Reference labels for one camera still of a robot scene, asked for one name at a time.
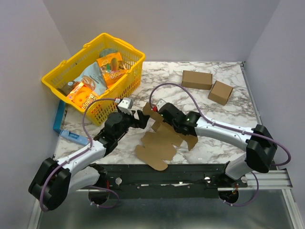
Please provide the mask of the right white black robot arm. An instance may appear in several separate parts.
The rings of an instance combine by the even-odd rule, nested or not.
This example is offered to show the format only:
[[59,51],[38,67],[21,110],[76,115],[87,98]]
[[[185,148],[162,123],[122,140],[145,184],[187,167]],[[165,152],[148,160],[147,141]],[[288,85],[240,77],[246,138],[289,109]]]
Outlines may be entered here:
[[184,114],[172,103],[160,100],[156,109],[163,121],[182,135],[204,136],[231,144],[245,153],[225,165],[219,175],[220,183],[230,187],[243,175],[252,171],[268,173],[273,162],[277,146],[263,125],[255,128],[240,127],[217,123],[213,119],[205,120],[198,112]]

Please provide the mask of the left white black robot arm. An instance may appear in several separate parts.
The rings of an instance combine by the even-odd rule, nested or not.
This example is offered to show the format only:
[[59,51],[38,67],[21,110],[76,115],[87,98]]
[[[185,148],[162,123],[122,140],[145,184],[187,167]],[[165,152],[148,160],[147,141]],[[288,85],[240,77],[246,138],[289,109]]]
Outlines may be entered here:
[[59,207],[71,190],[71,179],[77,173],[87,167],[92,168],[92,162],[111,153],[129,128],[144,129],[149,118],[149,115],[145,115],[141,110],[132,111],[130,114],[111,113],[104,127],[94,139],[89,140],[88,145],[58,160],[50,157],[45,159],[28,189],[39,201],[41,210],[47,212]]

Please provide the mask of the brown cardboard box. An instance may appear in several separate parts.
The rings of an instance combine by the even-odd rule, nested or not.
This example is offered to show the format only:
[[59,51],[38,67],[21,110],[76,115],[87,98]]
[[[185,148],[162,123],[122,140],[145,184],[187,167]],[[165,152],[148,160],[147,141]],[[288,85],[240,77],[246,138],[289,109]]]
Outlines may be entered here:
[[162,117],[152,109],[149,103],[143,107],[142,112],[149,115],[154,124],[153,131],[145,132],[141,138],[141,145],[135,147],[135,154],[144,163],[157,171],[164,171],[176,155],[176,149],[185,141],[188,150],[192,150],[198,142],[198,137],[193,135],[182,135],[174,131],[173,127],[163,122]]

